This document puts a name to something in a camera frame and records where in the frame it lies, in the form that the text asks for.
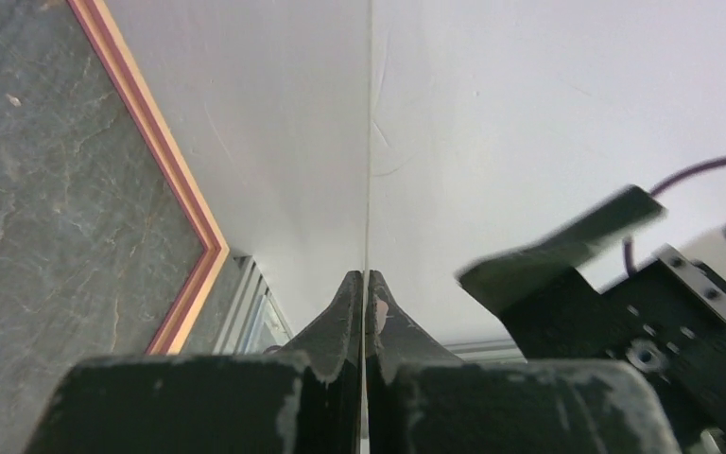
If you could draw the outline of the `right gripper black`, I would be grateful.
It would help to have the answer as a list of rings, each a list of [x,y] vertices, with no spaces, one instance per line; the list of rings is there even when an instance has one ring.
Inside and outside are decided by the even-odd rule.
[[[602,292],[575,270],[665,211],[628,185],[542,239],[474,260],[456,278],[500,314],[526,358],[627,362],[657,393],[682,446],[715,429],[726,448],[726,280],[671,253]]]

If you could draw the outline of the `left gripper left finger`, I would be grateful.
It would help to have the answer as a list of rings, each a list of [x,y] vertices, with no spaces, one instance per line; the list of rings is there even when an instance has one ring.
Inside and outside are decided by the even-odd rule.
[[[355,453],[364,278],[277,351],[83,360],[53,392],[28,453]]]

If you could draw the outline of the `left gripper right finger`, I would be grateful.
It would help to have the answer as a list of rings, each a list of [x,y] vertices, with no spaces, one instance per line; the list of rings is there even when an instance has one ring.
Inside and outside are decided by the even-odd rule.
[[[465,362],[367,285],[366,369],[374,453],[677,453],[647,381],[609,360]]]

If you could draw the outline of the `clear acrylic sheet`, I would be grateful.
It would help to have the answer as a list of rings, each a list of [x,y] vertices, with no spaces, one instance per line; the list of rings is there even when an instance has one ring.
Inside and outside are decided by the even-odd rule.
[[[360,453],[370,453],[370,429],[369,429],[369,407],[368,407],[368,385],[367,385],[367,369],[366,369],[366,354],[367,354],[367,328],[369,326],[368,315],[369,315],[369,303],[370,303],[370,292],[369,283],[371,280],[371,264],[370,264],[370,249],[371,249],[371,225],[372,225],[372,127],[373,127],[373,91],[374,91],[374,1],[366,1],[366,13],[367,13],[367,33],[366,33],[366,69],[367,73],[367,111],[366,111],[366,139],[365,139],[365,151],[366,151],[366,184],[365,184],[365,216],[364,216],[364,249],[363,249],[363,269],[362,269],[362,303],[361,303],[361,327],[360,327],[360,348],[359,348],[359,359],[360,366],[359,372],[361,374],[361,396],[360,396]]]

